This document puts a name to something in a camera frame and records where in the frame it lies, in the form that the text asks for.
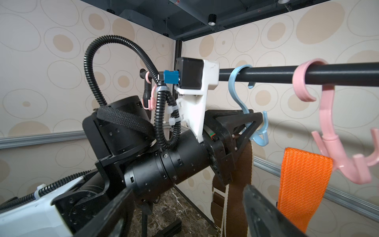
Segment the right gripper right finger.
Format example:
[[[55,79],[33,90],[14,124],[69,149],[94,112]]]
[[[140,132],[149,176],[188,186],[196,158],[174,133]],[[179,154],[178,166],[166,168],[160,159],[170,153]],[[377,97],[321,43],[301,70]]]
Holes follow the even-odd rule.
[[[243,205],[252,237],[306,236],[253,185],[244,188]]]

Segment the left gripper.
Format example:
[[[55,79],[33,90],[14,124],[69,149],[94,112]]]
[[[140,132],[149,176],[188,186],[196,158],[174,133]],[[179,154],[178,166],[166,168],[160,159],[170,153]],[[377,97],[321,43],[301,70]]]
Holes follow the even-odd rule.
[[[203,138],[211,168],[222,185],[232,182],[232,172],[250,137],[263,123],[263,114],[250,110],[207,110]]]

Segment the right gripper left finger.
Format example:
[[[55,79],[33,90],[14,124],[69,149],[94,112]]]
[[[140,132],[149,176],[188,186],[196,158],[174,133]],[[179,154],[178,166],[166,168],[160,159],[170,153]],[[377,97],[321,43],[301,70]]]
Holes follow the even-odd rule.
[[[75,237],[127,237],[135,209],[135,195],[123,189]]]

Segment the brown leather bag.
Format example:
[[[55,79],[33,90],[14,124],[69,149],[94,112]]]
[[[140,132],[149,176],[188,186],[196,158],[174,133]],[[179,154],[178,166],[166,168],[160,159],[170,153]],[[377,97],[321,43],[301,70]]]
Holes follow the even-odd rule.
[[[253,179],[253,148],[248,143],[239,157],[232,182],[224,186],[217,176],[212,183],[211,215],[222,237],[248,236],[248,222],[243,205],[243,191]]]

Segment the red-orange waist bag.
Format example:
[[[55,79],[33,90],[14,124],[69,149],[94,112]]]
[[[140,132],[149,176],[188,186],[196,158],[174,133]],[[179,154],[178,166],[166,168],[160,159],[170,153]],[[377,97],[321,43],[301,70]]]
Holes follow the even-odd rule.
[[[277,208],[303,233],[322,202],[332,171],[331,158],[295,148],[285,149]]]

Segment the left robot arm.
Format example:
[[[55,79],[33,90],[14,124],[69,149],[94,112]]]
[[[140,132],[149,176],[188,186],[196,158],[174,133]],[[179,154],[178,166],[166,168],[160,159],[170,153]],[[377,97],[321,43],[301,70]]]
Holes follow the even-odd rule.
[[[107,44],[133,50],[145,63],[149,106],[138,96],[108,103],[93,70],[95,53]],[[207,110],[219,83],[218,62],[184,58],[159,72],[135,42],[116,35],[95,39],[84,55],[84,72],[99,103],[83,121],[97,157],[95,168],[41,185],[1,205],[3,237],[126,237],[135,206],[152,210],[158,197],[211,167],[224,185],[266,113]]]

